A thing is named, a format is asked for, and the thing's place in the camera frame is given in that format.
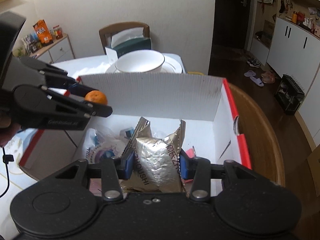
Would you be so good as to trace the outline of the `person left hand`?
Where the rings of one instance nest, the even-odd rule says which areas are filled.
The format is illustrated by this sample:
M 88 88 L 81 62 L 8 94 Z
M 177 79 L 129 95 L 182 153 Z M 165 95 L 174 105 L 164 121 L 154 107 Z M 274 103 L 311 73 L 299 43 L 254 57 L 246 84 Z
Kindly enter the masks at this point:
M 10 116 L 1 112 L 0 117 L 0 146 L 4 147 L 20 130 L 20 124 L 11 122 Z

